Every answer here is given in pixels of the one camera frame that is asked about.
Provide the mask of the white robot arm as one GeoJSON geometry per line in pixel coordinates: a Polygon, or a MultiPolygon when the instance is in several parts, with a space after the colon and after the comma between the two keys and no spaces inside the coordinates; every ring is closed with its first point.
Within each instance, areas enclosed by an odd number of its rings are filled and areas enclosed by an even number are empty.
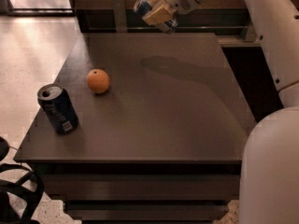
{"type": "Polygon", "coordinates": [[[299,21],[291,0],[244,0],[282,107],[245,145],[239,224],[299,224],[299,21]]]}

